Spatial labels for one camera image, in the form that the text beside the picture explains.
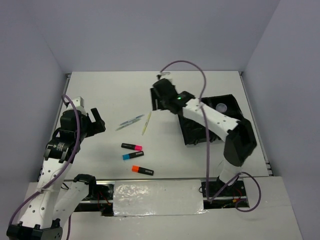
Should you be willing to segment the yellow pen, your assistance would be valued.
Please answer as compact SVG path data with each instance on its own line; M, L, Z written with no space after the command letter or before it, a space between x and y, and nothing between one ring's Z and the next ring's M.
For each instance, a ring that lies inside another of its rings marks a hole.
M146 118L144 127L143 127L143 129L142 129L142 133L141 133L142 136L143 136L143 135L145 134L145 132L146 132L146 129L147 129L147 127L148 127L148 124L149 124L151 115L152 115L152 111L150 111L149 114L147 115L147 118Z

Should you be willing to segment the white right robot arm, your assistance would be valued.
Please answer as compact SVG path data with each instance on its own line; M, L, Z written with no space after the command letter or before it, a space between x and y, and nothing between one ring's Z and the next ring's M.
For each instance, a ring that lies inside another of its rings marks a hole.
M223 196L230 195L244 162L257 147L251 122L229 117L187 91L178 93L171 81L160 74L157 78L152 89L165 110L204 126L206 134L211 131L224 142L224 163L217 190Z

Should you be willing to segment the clear paperclip jar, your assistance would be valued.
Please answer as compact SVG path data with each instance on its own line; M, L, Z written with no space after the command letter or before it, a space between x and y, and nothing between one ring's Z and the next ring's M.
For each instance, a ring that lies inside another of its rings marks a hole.
M215 109L220 113L225 113L228 110L228 107L224 103L218 103L216 105Z

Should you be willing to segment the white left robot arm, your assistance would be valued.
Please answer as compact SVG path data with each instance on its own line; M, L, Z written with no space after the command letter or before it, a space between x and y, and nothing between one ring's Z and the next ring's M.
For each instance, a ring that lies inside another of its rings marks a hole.
M69 105L62 113L60 127L46 145L36 191L18 207L18 210L27 207L20 220L9 221L6 235L10 240L60 240L63 227L78 204L84 198L91 200L97 196L96 178L80 173L62 198L58 198L81 142L106 130L98 110L92 108L91 113L94 121L81 104Z

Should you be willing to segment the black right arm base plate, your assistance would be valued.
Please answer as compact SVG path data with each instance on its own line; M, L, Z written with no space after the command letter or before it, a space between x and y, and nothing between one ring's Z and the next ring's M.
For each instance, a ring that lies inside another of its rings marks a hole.
M208 195L210 198L212 198L222 187L222 182L218 181L209 181L208 184ZM206 182L201 182L201 187L199 188L199 192L202 193L203 197L206 198ZM232 185L226 186L222 192L216 197L216 198L227 198L227 197L233 197L233 198L239 198L239 197L245 197L247 195L246 188L244 185L243 180L237 180Z

